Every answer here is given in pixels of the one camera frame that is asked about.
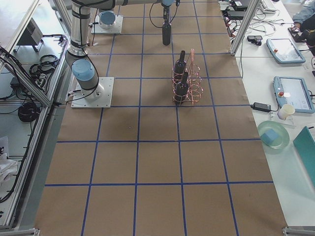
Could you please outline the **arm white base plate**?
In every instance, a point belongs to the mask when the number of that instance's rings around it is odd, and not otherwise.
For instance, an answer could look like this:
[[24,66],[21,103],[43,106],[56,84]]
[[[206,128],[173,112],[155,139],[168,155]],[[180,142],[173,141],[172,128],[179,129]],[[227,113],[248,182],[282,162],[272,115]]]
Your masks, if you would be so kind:
[[112,93],[114,87],[114,77],[100,77],[96,90],[82,90],[78,82],[76,82],[75,90],[71,100],[71,107],[79,108],[110,108],[112,101]]
[[116,15],[113,24],[103,24],[99,16],[95,19],[95,24],[92,26],[92,34],[121,34],[123,25],[123,15]]

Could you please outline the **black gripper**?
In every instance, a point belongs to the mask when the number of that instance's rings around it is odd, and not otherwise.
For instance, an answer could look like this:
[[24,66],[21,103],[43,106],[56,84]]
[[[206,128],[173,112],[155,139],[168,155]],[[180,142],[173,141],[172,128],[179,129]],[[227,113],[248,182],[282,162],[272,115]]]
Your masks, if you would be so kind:
[[163,7],[163,19],[165,23],[169,23],[169,8],[174,0],[162,0],[161,6]]

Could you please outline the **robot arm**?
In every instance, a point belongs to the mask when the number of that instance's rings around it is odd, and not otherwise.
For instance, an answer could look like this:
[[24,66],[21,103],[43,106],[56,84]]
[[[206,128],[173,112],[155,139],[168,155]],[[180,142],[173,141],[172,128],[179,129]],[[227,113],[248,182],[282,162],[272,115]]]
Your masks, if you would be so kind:
[[160,3],[163,7],[163,20],[164,23],[161,27],[155,25],[156,28],[166,28],[170,29],[171,22],[169,20],[169,8],[173,4],[173,0],[106,0],[104,3],[106,6],[97,6],[99,9],[99,19],[100,24],[102,26],[112,26],[114,21],[116,20],[116,15],[113,11],[113,8],[116,5],[125,6],[128,4],[135,5],[135,4],[158,4]]
[[101,88],[98,72],[89,59],[86,47],[91,9],[99,10],[101,26],[109,26],[116,20],[112,9],[128,4],[161,3],[160,0],[73,0],[70,47],[66,53],[66,61],[77,79],[83,98],[99,98]]

